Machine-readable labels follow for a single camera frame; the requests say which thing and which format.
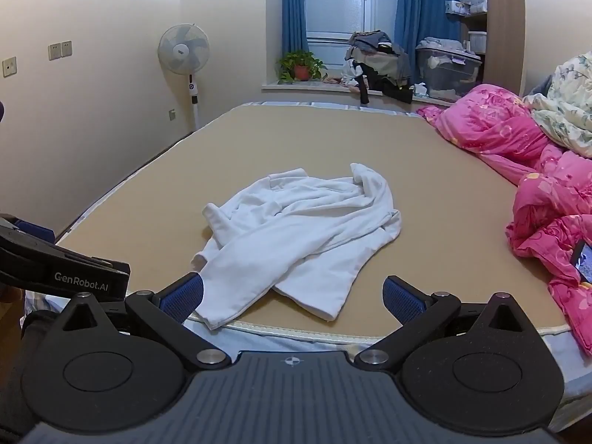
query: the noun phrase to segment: beige mattress surface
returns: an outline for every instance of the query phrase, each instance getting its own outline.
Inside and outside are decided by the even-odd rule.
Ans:
[[[273,291],[241,322],[381,337],[399,327],[382,302],[384,279],[395,274],[425,293],[447,290],[464,302],[510,292],[537,328],[565,324],[547,292],[547,271],[508,248],[504,228],[516,188],[414,117],[238,107],[126,181],[61,245],[129,263],[129,290],[160,290],[190,271],[211,236],[201,214],[207,203],[221,205],[257,179],[298,167],[319,178],[349,176],[353,162],[388,181],[403,218],[399,238],[361,270],[334,322]]]

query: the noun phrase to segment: pink blanket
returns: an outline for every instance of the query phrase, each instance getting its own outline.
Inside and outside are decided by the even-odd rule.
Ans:
[[[438,132],[518,186],[506,235],[515,255],[536,257],[553,275],[549,292],[582,348],[592,354],[592,285],[569,263],[592,242],[592,161],[564,152],[510,91],[480,85],[441,111],[419,111]]]

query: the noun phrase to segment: fan pole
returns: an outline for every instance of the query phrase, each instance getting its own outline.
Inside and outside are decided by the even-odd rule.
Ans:
[[[195,129],[201,128],[199,121],[199,107],[197,105],[197,82],[194,75],[189,75],[189,94],[191,95],[191,104],[193,106],[193,120],[195,122]]]

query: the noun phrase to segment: mattress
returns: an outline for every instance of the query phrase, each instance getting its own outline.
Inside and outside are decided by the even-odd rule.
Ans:
[[[546,290],[534,259],[513,257],[503,229],[515,187],[440,138],[415,114],[332,104],[249,104],[179,142],[91,206],[60,240],[77,252],[131,265],[129,291],[158,291],[190,270],[211,236],[201,215],[269,173],[303,167],[309,175],[347,175],[363,163],[381,173],[403,216],[400,237],[358,275],[332,323],[269,292],[217,333],[194,332],[231,356],[239,350],[334,350],[357,353],[399,323],[382,302],[384,278],[396,274],[425,293],[447,290],[464,302],[514,295],[564,373],[559,430],[592,409],[590,362]],[[61,310],[65,299],[27,293],[27,310]]]

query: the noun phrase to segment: wall outlet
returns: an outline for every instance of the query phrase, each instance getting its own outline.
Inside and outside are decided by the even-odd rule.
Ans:
[[[14,75],[17,72],[17,58],[9,58],[2,62],[2,75],[4,78]]]
[[[49,59],[50,60],[57,60],[61,58],[61,44],[59,43],[52,43],[47,47],[49,52]]]
[[[72,56],[72,41],[61,42],[61,57]]]

